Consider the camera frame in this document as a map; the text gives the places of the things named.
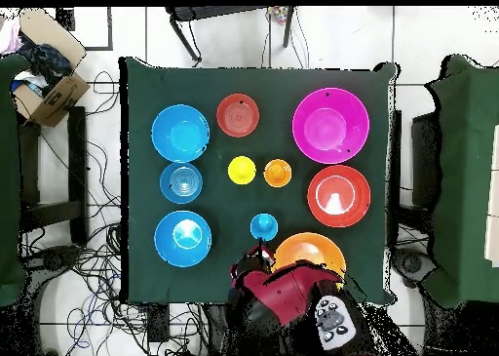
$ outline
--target magenta bowl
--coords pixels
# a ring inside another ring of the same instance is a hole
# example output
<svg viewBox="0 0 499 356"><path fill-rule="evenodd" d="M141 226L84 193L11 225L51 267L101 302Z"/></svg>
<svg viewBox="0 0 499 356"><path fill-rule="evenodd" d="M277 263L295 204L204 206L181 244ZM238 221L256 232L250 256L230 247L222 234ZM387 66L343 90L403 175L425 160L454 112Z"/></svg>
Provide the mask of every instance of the magenta bowl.
<svg viewBox="0 0 499 356"><path fill-rule="evenodd" d="M298 148L321 164L338 164L357 155L369 133L369 117L361 100L340 88L309 94L292 118Z"/></svg>

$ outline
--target chair leg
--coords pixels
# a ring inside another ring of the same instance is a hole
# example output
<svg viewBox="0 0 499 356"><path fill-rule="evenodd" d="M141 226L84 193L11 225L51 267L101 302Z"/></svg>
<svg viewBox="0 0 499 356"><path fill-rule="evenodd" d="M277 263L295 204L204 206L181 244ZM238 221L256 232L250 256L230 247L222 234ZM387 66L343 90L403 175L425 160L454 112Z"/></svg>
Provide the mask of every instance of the chair leg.
<svg viewBox="0 0 499 356"><path fill-rule="evenodd" d="M288 6L288 15L286 18L286 28L285 28L285 43L283 44L285 48L288 47L289 43L289 33L291 32L291 19L293 12L294 12L294 6Z"/></svg>
<svg viewBox="0 0 499 356"><path fill-rule="evenodd" d="M192 60L201 61L201 57L198 57L194 53L194 50L191 48L191 45L189 45L189 42L187 42L187 39L185 38L182 31L180 30L180 27L178 27L178 24L176 24L176 20L173 18L173 16L170 16L170 24L172 25L173 30L175 31L176 35L178 36L178 39L180 39L180 41L182 42L185 49L187 49L187 52L191 56Z"/></svg>

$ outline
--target small blue bowl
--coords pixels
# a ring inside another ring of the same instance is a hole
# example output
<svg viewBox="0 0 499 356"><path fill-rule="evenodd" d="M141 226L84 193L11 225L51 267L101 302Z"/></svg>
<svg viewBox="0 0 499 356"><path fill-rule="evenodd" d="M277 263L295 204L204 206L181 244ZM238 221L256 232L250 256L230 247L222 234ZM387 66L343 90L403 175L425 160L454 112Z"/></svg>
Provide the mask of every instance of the small blue bowl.
<svg viewBox="0 0 499 356"><path fill-rule="evenodd" d="M156 227L154 246L160 257L175 267L196 265L210 251L210 227L196 213L169 213Z"/></svg>
<svg viewBox="0 0 499 356"><path fill-rule="evenodd" d="M210 127L203 114L188 105L173 105L156 117L151 130L156 150L172 162L189 162L207 149Z"/></svg>
<svg viewBox="0 0 499 356"><path fill-rule="evenodd" d="M171 163L161 173L161 192L176 204L187 204L196 199L203 187L198 169L189 163Z"/></svg>
<svg viewBox="0 0 499 356"><path fill-rule="evenodd" d="M255 239L260 237L265 241L270 241L276 237L278 230L277 220L269 214L259 214L253 217L249 225L249 231Z"/></svg>

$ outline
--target small yellow bowl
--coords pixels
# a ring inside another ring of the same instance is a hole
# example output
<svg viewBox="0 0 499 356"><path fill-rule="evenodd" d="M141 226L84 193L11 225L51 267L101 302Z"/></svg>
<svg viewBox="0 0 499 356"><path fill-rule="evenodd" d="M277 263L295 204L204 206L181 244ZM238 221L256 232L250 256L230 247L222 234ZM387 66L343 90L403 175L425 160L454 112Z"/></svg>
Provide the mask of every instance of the small yellow bowl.
<svg viewBox="0 0 499 356"><path fill-rule="evenodd" d="M270 186L284 187L291 180L291 166L284 160L272 160L265 166L263 176Z"/></svg>
<svg viewBox="0 0 499 356"><path fill-rule="evenodd" d="M250 158L240 156L230 162L228 173L229 178L236 184L249 184L256 176L256 167Z"/></svg>

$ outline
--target table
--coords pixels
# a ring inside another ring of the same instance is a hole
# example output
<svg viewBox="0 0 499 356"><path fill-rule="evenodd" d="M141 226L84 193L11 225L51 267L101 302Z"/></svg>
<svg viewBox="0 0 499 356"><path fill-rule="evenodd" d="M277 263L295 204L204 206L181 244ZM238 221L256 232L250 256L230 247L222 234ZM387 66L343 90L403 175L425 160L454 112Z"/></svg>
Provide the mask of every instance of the table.
<svg viewBox="0 0 499 356"><path fill-rule="evenodd" d="M122 149L124 185L129 189L123 193L124 201L129 203L123 214L124 221L128 221L129 248L123 265L128 301L225 302L230 265L256 244L250 235L250 220L258 213L268 212L280 226L270 243L274 249L298 232L323 234L342 250L347 261L347 287L354 296L378 304L391 302L391 296L383 290L385 172L390 117L388 85L397 70L390 63L377 67L375 71L165 69L151 68L131 58L120 59L122 81L127 82L121 88L122 103L128 101L128 109L123 106L124 132L127 127L129 131L128 141L123 138ZM348 228L326 227L308 210L308 184L325 165L301 153L291 133L295 108L309 93L324 87L339 87L357 95L370 118L363 150L345 165L365 175L371 204L365 217ZM260 112L257 128L244 138L230 138L216 124L218 104L233 93L253 98ZM169 162L151 142L156 115L177 103L200 110L211 129L207 151L193 161L203 176L203 190L195 201L184 206L170 203L161 193L160 174ZM257 177L249 185L236 185L227 176L228 164L237 155L247 155L256 164ZM292 180L281 189L270 187L263 178L265 164L274 158L285 159L292 167ZM168 265L154 247L156 225L176 210L198 213L211 227L211 251L193 267Z"/></svg>

